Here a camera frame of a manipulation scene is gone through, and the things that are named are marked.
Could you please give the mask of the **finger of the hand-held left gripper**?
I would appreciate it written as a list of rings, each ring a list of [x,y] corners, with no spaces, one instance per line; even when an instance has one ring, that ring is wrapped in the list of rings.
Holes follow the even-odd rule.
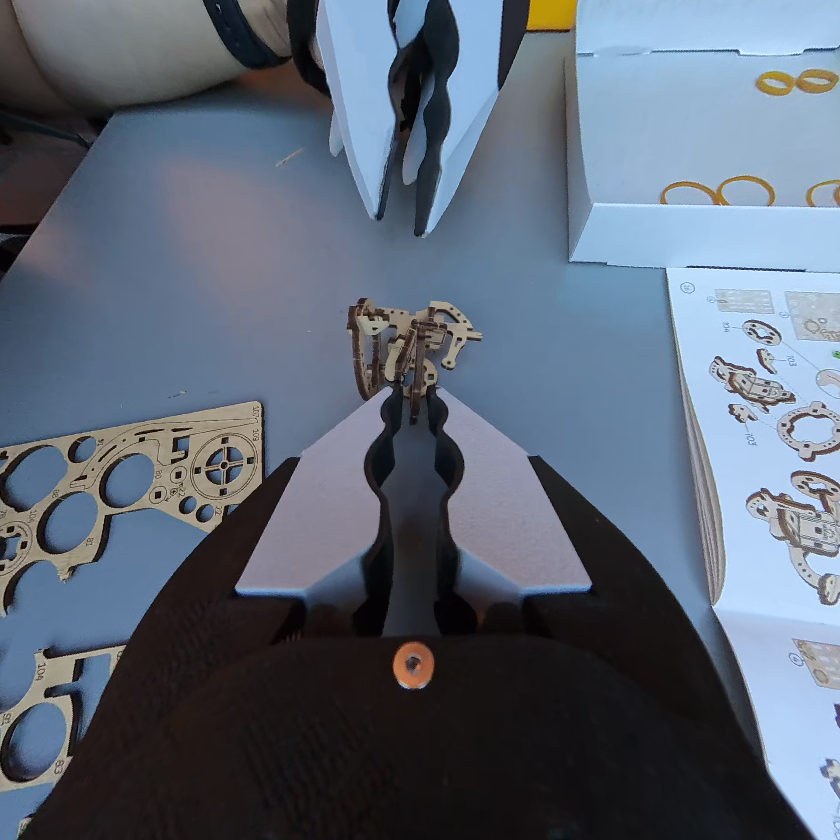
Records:
[[[381,219],[402,118],[411,44],[427,1],[321,1],[317,46],[332,100],[329,149],[346,153],[367,214]]]
[[[402,164],[414,234],[437,225],[476,148],[529,20],[529,1],[401,2],[407,47]]]

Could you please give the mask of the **white box with yellow rings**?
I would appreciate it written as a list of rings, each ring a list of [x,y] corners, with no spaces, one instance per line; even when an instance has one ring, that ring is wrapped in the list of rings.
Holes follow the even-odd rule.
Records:
[[[570,260],[838,272],[839,3],[579,2]]]

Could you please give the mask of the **yellow plastic bin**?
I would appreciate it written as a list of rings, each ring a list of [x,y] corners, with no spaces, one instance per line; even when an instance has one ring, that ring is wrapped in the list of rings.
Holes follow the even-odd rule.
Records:
[[[568,32],[574,28],[576,0],[531,0],[528,32]]]

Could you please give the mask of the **small wooden model assembly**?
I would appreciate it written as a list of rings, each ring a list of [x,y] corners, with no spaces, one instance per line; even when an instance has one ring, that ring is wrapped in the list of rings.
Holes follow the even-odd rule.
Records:
[[[447,301],[431,301],[425,309],[410,312],[378,308],[370,298],[349,307],[347,331],[351,336],[353,373],[363,400],[384,385],[399,385],[410,406],[409,422],[417,422],[421,400],[438,382],[431,357],[448,350],[441,362],[450,371],[468,341],[481,341],[467,316]]]

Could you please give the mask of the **laser-cut wooden parts sheet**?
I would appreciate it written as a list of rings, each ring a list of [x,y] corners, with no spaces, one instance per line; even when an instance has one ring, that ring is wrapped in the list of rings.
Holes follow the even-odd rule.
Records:
[[[32,566],[51,564],[66,582],[81,566],[102,556],[111,522],[118,515],[156,510],[213,531],[261,484],[265,468],[264,407],[250,401],[126,423],[89,432],[2,444],[2,616],[18,581]],[[8,483],[24,460],[54,449],[63,475],[30,505],[12,502]],[[130,459],[145,457],[152,476],[135,500],[111,500],[107,485]],[[91,529],[77,545],[51,549],[47,522],[59,505],[75,497],[93,499]]]

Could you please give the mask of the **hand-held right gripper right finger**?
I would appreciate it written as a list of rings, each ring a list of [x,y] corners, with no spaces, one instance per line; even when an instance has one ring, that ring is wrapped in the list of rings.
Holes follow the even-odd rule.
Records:
[[[532,595],[592,588],[526,451],[442,389],[427,394],[437,530],[436,616],[483,616]]]

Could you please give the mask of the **person's left forearm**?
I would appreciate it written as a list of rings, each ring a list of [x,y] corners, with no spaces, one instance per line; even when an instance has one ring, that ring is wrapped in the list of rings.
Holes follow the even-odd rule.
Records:
[[[98,114],[291,57],[285,1],[2,1],[1,101]]]

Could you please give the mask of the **model assembly booklet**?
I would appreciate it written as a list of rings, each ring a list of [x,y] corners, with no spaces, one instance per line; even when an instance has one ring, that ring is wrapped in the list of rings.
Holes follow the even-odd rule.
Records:
[[[838,274],[666,277],[710,602],[770,776],[838,838]]]

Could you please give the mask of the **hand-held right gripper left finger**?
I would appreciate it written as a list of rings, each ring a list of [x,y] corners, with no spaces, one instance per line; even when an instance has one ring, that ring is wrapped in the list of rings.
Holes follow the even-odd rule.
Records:
[[[382,485],[402,414],[402,393],[382,391],[303,451],[238,579],[239,595],[387,613],[393,538]]]

